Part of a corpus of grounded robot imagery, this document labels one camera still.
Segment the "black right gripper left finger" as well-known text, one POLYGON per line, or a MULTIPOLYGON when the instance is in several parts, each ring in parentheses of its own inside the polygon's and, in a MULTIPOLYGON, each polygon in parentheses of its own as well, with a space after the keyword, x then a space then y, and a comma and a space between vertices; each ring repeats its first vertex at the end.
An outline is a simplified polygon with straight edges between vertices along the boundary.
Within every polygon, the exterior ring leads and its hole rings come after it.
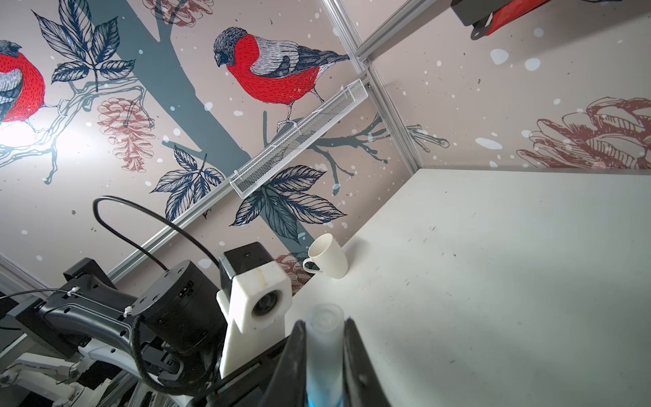
POLYGON ((307 406, 307 330, 298 320, 288 337, 259 356, 269 376, 258 406, 307 406))

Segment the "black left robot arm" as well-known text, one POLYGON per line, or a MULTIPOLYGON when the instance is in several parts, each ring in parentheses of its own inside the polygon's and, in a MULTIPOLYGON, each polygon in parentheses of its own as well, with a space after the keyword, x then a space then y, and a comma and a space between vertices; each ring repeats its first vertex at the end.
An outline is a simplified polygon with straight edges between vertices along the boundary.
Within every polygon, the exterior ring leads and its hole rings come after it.
POLYGON ((193 262, 165 271, 142 295, 123 293, 92 259, 47 298, 8 318, 44 348, 110 363, 182 406, 257 406, 285 348, 292 299, 275 261, 227 271, 218 288, 193 262))

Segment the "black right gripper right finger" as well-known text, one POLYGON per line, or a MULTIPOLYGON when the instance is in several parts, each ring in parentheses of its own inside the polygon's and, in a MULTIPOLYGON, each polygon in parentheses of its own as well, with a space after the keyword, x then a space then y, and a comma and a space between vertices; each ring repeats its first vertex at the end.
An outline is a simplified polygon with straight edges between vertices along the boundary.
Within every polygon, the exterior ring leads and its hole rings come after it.
POLYGON ((352 318, 344 323, 342 371, 344 406, 391 407, 352 318))

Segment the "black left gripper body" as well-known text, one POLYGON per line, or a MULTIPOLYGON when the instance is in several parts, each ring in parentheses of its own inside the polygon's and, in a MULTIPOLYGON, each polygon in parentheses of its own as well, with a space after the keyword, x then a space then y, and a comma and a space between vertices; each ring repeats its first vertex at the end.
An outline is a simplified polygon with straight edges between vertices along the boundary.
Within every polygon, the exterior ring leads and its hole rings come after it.
POLYGON ((269 383, 259 355, 198 394, 190 406, 258 406, 269 383))

